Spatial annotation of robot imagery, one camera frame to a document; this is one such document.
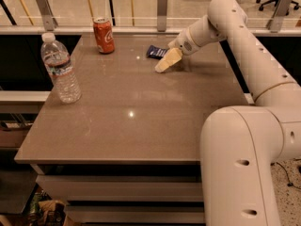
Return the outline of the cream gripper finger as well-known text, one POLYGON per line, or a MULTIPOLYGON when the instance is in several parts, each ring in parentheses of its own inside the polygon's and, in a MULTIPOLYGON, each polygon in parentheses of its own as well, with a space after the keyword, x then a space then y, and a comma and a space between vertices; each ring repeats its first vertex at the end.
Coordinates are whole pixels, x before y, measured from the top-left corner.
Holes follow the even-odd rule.
POLYGON ((169 49, 164 57, 158 62, 155 66, 155 70, 158 73, 162 73, 167 70, 169 67, 175 65, 182 59, 182 51, 179 48, 169 49))

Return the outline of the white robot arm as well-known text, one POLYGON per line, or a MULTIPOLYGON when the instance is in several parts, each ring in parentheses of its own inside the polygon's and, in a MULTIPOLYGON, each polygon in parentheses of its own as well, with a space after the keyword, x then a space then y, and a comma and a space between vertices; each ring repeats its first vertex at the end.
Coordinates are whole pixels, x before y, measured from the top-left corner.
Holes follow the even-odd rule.
POLYGON ((155 70, 226 41, 253 103, 223 107, 200 136, 206 226, 281 226, 270 166, 301 154, 301 87, 246 26, 236 0, 212 0, 169 45, 155 70))

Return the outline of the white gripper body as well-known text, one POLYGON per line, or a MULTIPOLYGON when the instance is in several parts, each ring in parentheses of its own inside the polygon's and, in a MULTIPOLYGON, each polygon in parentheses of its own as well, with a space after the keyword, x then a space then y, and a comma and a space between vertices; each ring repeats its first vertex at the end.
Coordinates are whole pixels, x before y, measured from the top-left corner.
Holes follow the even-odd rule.
POLYGON ((202 33, 199 29, 185 28, 173 41, 168 44, 169 48, 178 48, 184 55, 192 55, 200 49, 202 33))

